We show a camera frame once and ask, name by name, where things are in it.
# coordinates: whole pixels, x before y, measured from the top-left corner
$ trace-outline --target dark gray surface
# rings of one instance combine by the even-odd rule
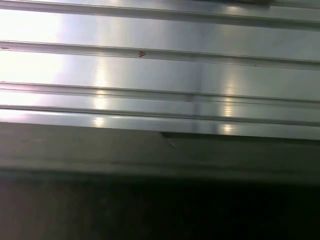
[[[318,141],[0,124],[3,170],[320,183]]]
[[[319,189],[0,178],[5,240],[319,239]]]

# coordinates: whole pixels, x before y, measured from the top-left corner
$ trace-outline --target metal channel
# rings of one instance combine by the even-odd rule
[[[320,7],[0,0],[0,121],[320,139]]]

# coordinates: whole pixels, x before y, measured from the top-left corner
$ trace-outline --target dark floor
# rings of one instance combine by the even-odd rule
[[[2,178],[0,239],[319,239],[316,187]]]

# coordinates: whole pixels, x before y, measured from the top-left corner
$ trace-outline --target small red spot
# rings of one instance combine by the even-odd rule
[[[144,51],[139,52],[139,57],[143,57],[144,55],[146,55],[146,53]]]

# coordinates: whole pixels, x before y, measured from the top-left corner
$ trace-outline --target aluminum profile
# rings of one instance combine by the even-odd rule
[[[0,0],[0,121],[320,139],[320,4]]]

